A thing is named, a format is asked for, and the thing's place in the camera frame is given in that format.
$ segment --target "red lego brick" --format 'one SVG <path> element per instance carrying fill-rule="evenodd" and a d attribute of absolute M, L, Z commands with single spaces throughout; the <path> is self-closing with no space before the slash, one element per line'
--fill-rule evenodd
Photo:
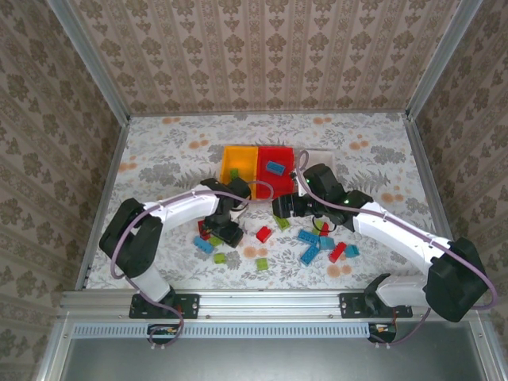
<path fill-rule="evenodd" d="M 337 260 L 339 259 L 339 257 L 341 256 L 341 254 L 344 252 L 344 250 L 346 249 L 346 244 L 344 242 L 341 242 L 339 243 L 335 249 L 328 255 L 328 259 L 330 260 L 330 262 L 332 262 L 333 264 L 335 262 L 337 262 Z"/>
<path fill-rule="evenodd" d="M 204 220 L 198 221 L 198 231 L 199 231 L 199 236 L 203 240 L 207 241 L 210 239 L 210 234 L 209 233 L 205 234 L 205 232 L 202 230 L 202 226 L 203 226 L 204 222 L 205 222 Z"/>
<path fill-rule="evenodd" d="M 268 238 L 270 238 L 270 235 L 272 234 L 272 231 L 267 228 L 266 226 L 263 226 L 259 232 L 257 232 L 256 237 L 261 242 L 265 243 Z"/>
<path fill-rule="evenodd" d="M 327 237 L 328 236 L 328 233 L 329 233 L 329 229 L 330 227 L 328 226 L 328 224 L 325 222 L 323 224 L 323 227 L 321 228 L 321 232 L 319 232 L 319 235 L 321 237 Z"/>

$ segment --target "floral wallpaper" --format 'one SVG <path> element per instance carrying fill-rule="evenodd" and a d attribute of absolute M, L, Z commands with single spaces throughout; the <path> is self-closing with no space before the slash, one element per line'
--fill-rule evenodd
<path fill-rule="evenodd" d="M 0 379 L 27 380 L 72 290 L 119 126 L 45 1 L 0 1 Z"/>
<path fill-rule="evenodd" d="M 471 239 L 501 304 L 508 358 L 508 6 L 483 1 L 417 117 L 454 236 Z"/>
<path fill-rule="evenodd" d="M 238 114 L 186 117 L 134 117 L 104 229 L 127 198 L 149 202 L 181 194 L 203 179 L 219 176 L 224 147 L 231 144 L 286 145 L 331 152 L 333 170 L 347 190 L 371 194 L 384 207 L 425 230 L 433 230 L 418 170 L 412 157 L 403 114 Z M 310 217 L 290 219 L 281 232 L 271 216 L 271 203 L 250 206 L 239 223 L 244 238 L 215 264 L 192 240 L 196 221 L 164 232 L 156 265 L 176 289 L 333 289 L 367 286 L 383 272 L 415 274 L 405 258 L 377 241 L 337 227 L 338 244 L 356 244 L 360 256 L 336 264 L 321 252 L 309 267 L 299 262 L 307 246 L 296 239 L 312 230 Z M 266 244 L 256 233 L 273 230 Z M 266 257 L 267 271 L 256 270 Z M 110 275 L 110 260 L 97 250 L 87 288 L 129 288 Z"/>
<path fill-rule="evenodd" d="M 459 0 L 70 0 L 131 114 L 403 110 Z"/>

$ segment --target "lime green lego brick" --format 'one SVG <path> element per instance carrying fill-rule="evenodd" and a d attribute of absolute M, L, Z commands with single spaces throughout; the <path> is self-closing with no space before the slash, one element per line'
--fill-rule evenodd
<path fill-rule="evenodd" d="M 209 242 L 212 246 L 214 246 L 215 248 L 216 248 L 218 245 L 220 245 L 220 244 L 224 243 L 224 241 L 223 241 L 222 239 L 217 238 L 216 236 L 212 236 L 212 237 L 210 237 L 210 239 L 208 240 L 208 242 Z"/>
<path fill-rule="evenodd" d="M 214 262 L 216 264 L 225 264 L 225 254 L 223 252 L 219 252 L 214 255 Z"/>
<path fill-rule="evenodd" d="M 312 234 L 316 234 L 317 236 L 319 235 L 319 233 L 321 232 L 321 230 L 323 229 L 323 225 L 325 224 L 323 221 L 321 220 L 316 220 L 314 221 L 314 223 L 316 224 L 316 226 L 319 228 L 319 230 L 317 230 L 316 228 L 313 228 L 312 229 Z"/>
<path fill-rule="evenodd" d="M 257 271 L 264 271 L 268 269 L 268 260 L 266 258 L 258 258 L 256 260 Z"/>
<path fill-rule="evenodd" d="M 275 219 L 275 222 L 277 222 L 277 225 L 282 231 L 288 229 L 291 226 L 291 224 L 286 218 L 280 218 L 275 215 L 273 216 L 273 218 Z"/>
<path fill-rule="evenodd" d="M 232 168 L 229 170 L 229 177 L 231 177 L 231 181 L 238 177 L 238 169 Z"/>

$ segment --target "patterned wallpaper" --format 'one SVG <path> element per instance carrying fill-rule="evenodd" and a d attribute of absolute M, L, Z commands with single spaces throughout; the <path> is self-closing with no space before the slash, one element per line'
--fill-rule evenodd
<path fill-rule="evenodd" d="M 0 14 L 0 379 L 25 380 L 74 288 L 119 126 L 44 0 Z"/>
<path fill-rule="evenodd" d="M 405 108 L 458 0 L 70 0 L 131 114 Z"/>
<path fill-rule="evenodd" d="M 508 6 L 485 0 L 417 124 L 456 237 L 480 251 L 508 358 Z"/>

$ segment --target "blue lego brick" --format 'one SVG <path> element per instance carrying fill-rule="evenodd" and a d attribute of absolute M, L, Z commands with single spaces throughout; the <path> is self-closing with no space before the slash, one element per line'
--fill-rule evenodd
<path fill-rule="evenodd" d="M 284 174 L 284 167 L 282 164 L 274 163 L 273 161 L 269 161 L 267 164 L 267 171 L 271 173 L 275 173 L 276 175 L 282 176 Z"/>
<path fill-rule="evenodd" d="M 303 255 L 300 257 L 300 262 L 305 264 L 306 266 L 309 266 L 310 262 L 313 261 L 313 259 L 316 257 L 316 255 L 319 253 L 319 248 L 317 246 L 310 246 L 306 252 L 303 253 Z"/>
<path fill-rule="evenodd" d="M 321 244 L 321 250 L 334 250 L 335 242 L 330 237 L 319 237 L 319 243 Z"/>
<path fill-rule="evenodd" d="M 346 253 L 346 258 L 354 258 L 360 255 L 360 250 L 354 244 L 349 244 L 344 252 Z"/>
<path fill-rule="evenodd" d="M 298 233 L 298 240 L 304 244 L 316 244 L 319 241 L 319 236 L 302 229 L 300 233 Z"/>
<path fill-rule="evenodd" d="M 204 251 L 206 254 L 211 254 L 214 251 L 214 247 L 209 242 L 206 242 L 201 237 L 195 237 L 194 238 L 194 245 L 197 248 L 200 248 L 202 251 Z"/>

